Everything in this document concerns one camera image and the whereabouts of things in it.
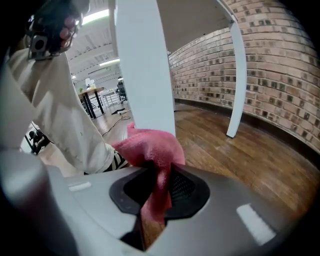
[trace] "black desk leg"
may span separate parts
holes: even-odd
[[[90,101],[90,99],[89,99],[88,93],[85,93],[85,94],[84,94],[84,97],[86,98],[86,101],[88,102],[89,109],[90,109],[90,111],[91,111],[92,117],[93,117],[94,119],[96,119],[97,117],[96,117],[96,114],[95,114],[95,112],[94,112],[94,109],[92,108],[91,101]]]
[[[94,94],[95,94],[95,97],[96,97],[96,101],[97,101],[97,102],[98,102],[98,104],[99,104],[99,108],[100,108],[100,110],[101,110],[101,113],[102,113],[102,114],[104,114],[105,112],[104,112],[104,110],[103,110],[103,108],[102,108],[102,106],[101,106],[101,103],[100,103],[100,99],[99,99],[98,93],[95,91],[95,92],[94,92]]]
[[[87,99],[86,99],[86,96],[83,97],[83,101],[86,106],[86,111],[89,113],[90,117],[93,118],[91,111],[90,111],[90,108],[89,108],[89,105],[88,105],[88,102],[87,102]]]

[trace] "ceiling light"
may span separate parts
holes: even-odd
[[[112,64],[112,63],[119,63],[119,62],[120,62],[120,59],[119,59],[119,58],[116,58],[116,59],[113,59],[113,60],[110,60],[110,61],[101,63],[101,64],[99,64],[99,65],[100,65],[100,67],[101,67],[101,66],[104,66],[104,65],[108,65],[108,64]]]
[[[102,11],[98,11],[96,13],[93,13],[93,14],[90,14],[88,16],[85,16],[83,18],[83,22],[82,22],[82,25],[85,25],[89,22],[93,22],[95,20],[98,20],[98,19],[101,19],[101,18],[104,18],[104,17],[107,17],[109,16],[109,10],[106,9],[106,10],[102,10]]]

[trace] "pink towel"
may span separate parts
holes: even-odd
[[[149,161],[154,162],[156,184],[141,209],[141,215],[163,223],[166,210],[172,206],[168,191],[171,163],[184,165],[184,151],[176,137],[165,131],[136,129],[132,122],[127,133],[127,139],[112,146],[133,166],[143,167]]]

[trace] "striped shoe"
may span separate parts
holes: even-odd
[[[128,164],[128,161],[126,159],[124,159],[122,157],[122,155],[119,154],[119,152],[114,151],[113,161],[110,164],[110,166],[108,167],[108,169],[106,169],[104,171],[104,173],[121,169],[121,168],[125,167],[127,164]]]

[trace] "beige pants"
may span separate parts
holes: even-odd
[[[114,159],[76,93],[65,53],[51,60],[27,61],[29,49],[8,61],[13,77],[36,108],[33,120],[77,170],[101,173]]]

